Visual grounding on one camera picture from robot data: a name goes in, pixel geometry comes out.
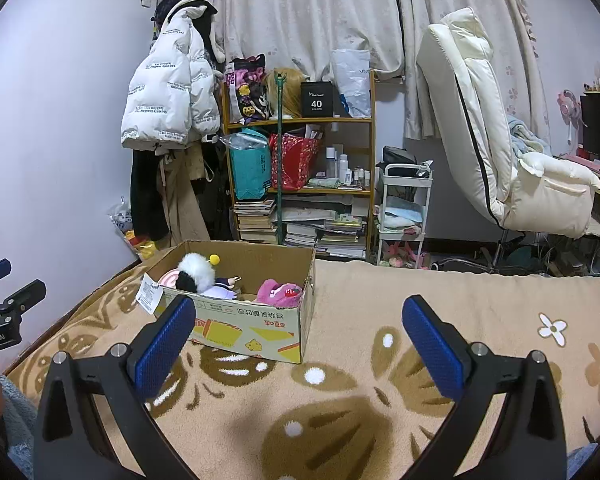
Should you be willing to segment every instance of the bed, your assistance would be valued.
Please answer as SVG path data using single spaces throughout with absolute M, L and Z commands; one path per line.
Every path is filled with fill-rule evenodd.
M 134 303 L 148 265 L 119 275 L 9 374 L 38 402 L 53 354 L 100 355 L 152 316 Z M 468 340 L 500 354 L 544 352 L 557 383 L 568 450 L 600 436 L 600 278 L 542 278 L 316 262 L 316 304 L 301 365 L 187 342 L 148 409 L 203 480 L 396 479 L 452 407 L 401 327 L 421 294 Z M 463 463 L 477 463 L 496 398 Z M 138 470 L 98 405 L 123 465 Z

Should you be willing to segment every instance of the red paper bag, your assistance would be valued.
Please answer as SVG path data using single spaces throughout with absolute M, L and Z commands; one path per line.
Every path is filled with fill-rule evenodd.
M 269 137 L 271 148 L 271 185 L 278 186 L 278 134 Z M 282 136 L 282 189 L 298 190 L 309 180 L 311 165 L 320 148 L 319 139 L 290 134 Z

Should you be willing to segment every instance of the metal screw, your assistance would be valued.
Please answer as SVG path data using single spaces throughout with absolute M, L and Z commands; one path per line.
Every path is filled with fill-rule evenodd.
M 116 343 L 111 347 L 111 355 L 113 357 L 121 357 L 126 352 L 126 345 L 124 343 Z
M 538 364 L 544 363 L 546 361 L 546 357 L 539 350 L 534 350 L 533 352 L 531 352 L 531 358 Z
M 484 343 L 474 343 L 471 345 L 471 352 L 482 357 L 483 355 L 487 355 L 489 353 L 489 347 Z
M 59 352 L 56 352 L 54 354 L 54 362 L 57 365 L 61 365 L 62 363 L 64 363 L 65 359 L 66 359 L 66 352 L 63 352 L 62 350 Z

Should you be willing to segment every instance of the pink plush toy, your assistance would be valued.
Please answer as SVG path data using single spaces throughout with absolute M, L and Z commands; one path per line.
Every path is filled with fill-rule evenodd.
M 276 280 L 265 280 L 258 289 L 256 301 L 272 306 L 293 308 L 298 306 L 300 298 L 302 298 L 302 287 L 295 283 L 280 285 Z

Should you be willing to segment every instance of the curtain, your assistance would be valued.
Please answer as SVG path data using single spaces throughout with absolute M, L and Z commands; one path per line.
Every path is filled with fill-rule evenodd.
M 423 32 L 454 10 L 472 7 L 494 46 L 491 61 L 507 114 L 524 121 L 550 142 L 549 119 L 525 0 L 400 0 L 405 55 L 405 136 L 436 134 L 426 80 L 416 65 Z
M 371 52 L 380 77 L 401 75 L 402 32 L 396 0 L 214 0 L 216 41 L 227 60 L 264 53 L 267 68 L 297 68 L 330 79 L 331 51 Z

